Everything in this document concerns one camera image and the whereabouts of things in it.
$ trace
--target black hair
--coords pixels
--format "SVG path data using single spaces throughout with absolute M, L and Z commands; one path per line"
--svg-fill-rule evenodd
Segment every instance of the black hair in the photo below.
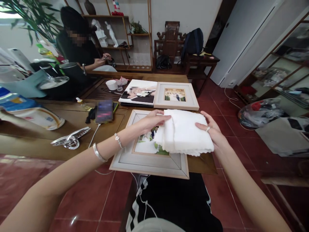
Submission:
M 64 6 L 60 10 L 60 16 L 64 28 L 74 31 L 76 34 L 89 34 L 90 28 L 88 22 L 70 6 Z

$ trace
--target figurine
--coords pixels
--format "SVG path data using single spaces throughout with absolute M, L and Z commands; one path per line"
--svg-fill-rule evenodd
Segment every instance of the figurine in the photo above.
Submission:
M 94 25 L 94 26 L 97 27 L 96 35 L 97 35 L 97 38 L 98 38 L 98 40 L 100 42 L 100 45 L 102 47 L 107 47 L 108 44 L 105 41 L 107 39 L 107 36 L 105 35 L 104 30 L 101 29 L 101 25 L 100 25 L 99 21 L 96 20 L 96 19 L 93 19 L 92 22 L 91 22 L 91 25 Z
M 114 47 L 118 47 L 118 43 L 117 43 L 117 40 L 115 38 L 115 34 L 113 32 L 113 29 L 111 28 L 110 24 L 108 24 L 106 21 L 105 21 L 105 24 L 106 24 L 107 29 L 109 30 L 109 35 L 110 35 L 110 37 L 112 38 L 112 40 L 115 44 Z

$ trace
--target silver bracelet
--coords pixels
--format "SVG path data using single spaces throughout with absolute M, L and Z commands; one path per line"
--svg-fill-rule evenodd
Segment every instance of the silver bracelet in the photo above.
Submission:
M 119 140 L 119 137 L 118 137 L 117 133 L 115 133 L 115 140 L 118 142 L 120 148 L 123 148 L 123 147 L 121 146 L 121 142 L 120 142 L 120 140 Z
M 106 163 L 107 160 L 104 159 L 104 158 L 100 155 L 100 153 L 98 152 L 96 143 L 94 143 L 92 147 L 93 147 L 94 153 L 95 153 L 95 155 L 98 157 L 98 159 L 99 159 L 102 163 Z

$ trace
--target red object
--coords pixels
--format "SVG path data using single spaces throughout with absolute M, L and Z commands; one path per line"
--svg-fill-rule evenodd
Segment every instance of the red object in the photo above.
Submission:
M 254 95 L 257 92 L 257 90 L 253 88 L 252 86 L 242 86 L 241 91 L 244 95 L 247 95 L 247 94 Z
M 260 108 L 261 108 L 261 104 L 260 102 L 255 102 L 252 104 L 251 108 L 254 110 L 254 111 L 259 111 Z

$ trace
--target hand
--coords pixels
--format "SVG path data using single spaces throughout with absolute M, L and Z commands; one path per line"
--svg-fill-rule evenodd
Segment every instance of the hand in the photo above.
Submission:
M 101 59 L 94 59 L 94 65 L 96 67 L 100 67 L 105 64 L 106 61 L 102 61 Z
M 102 59 L 104 59 L 104 58 L 106 58 L 106 57 L 108 57 L 109 60 L 112 60 L 112 57 L 111 57 L 110 54 L 108 54 L 108 53 L 103 53 Z
M 138 127 L 140 131 L 140 135 L 146 134 L 155 126 L 162 126 L 164 125 L 164 121 L 171 118 L 170 115 L 163 116 L 157 114 L 164 114 L 161 110 L 154 110 L 151 111 L 146 117 L 135 123 L 134 125 Z
M 225 136 L 221 133 L 221 130 L 218 126 L 218 124 L 214 121 L 214 119 L 207 114 L 205 111 L 201 111 L 201 114 L 205 116 L 205 118 L 208 121 L 208 126 L 200 123 L 195 123 L 195 125 L 200 128 L 201 130 L 206 130 L 207 127 L 211 127 L 208 132 L 210 134 L 210 137 L 213 141 L 215 151 L 216 150 L 222 150 L 227 147 L 229 147 L 229 143 Z

